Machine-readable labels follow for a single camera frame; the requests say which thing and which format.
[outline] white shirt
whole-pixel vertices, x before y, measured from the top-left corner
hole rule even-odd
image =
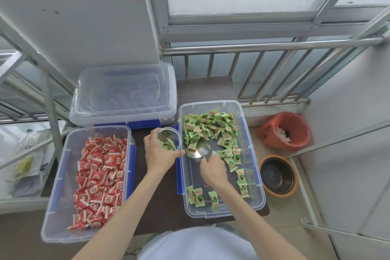
[[[193,227],[165,232],[148,242],[139,260],[154,259],[259,259],[251,244],[235,234],[216,227]]]

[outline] window frame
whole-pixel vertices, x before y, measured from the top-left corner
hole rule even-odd
[[[316,12],[183,16],[171,19],[168,0],[151,1],[160,39],[164,42],[350,35],[359,31],[387,6],[335,6],[338,0],[324,0]]]

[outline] hand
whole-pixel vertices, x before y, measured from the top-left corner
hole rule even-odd
[[[224,184],[225,182],[229,183],[226,171],[225,163],[217,154],[213,154],[209,161],[205,158],[202,158],[200,161],[200,175],[212,188],[215,188],[216,185],[219,186]]]
[[[175,159],[183,156],[185,151],[169,151],[162,148],[157,139],[160,130],[161,128],[154,129],[144,138],[145,158],[148,173],[158,171],[164,175],[174,164]]]

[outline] forearm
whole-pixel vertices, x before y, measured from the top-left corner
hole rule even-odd
[[[126,203],[73,260],[122,259],[135,228],[162,177],[163,173],[159,171],[146,174]]]
[[[214,187],[244,229],[257,256],[262,260],[307,260],[294,246],[248,205],[233,186],[226,182]]]

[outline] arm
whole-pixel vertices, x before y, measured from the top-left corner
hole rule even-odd
[[[293,245],[259,216],[228,182],[225,163],[217,155],[202,159],[200,173],[223,199],[262,260],[307,260]]]
[[[144,138],[147,174],[118,212],[99,230],[73,258],[73,260],[121,260],[135,228],[158,184],[173,165],[175,159],[184,155],[184,150],[164,150],[158,140],[157,132]]]

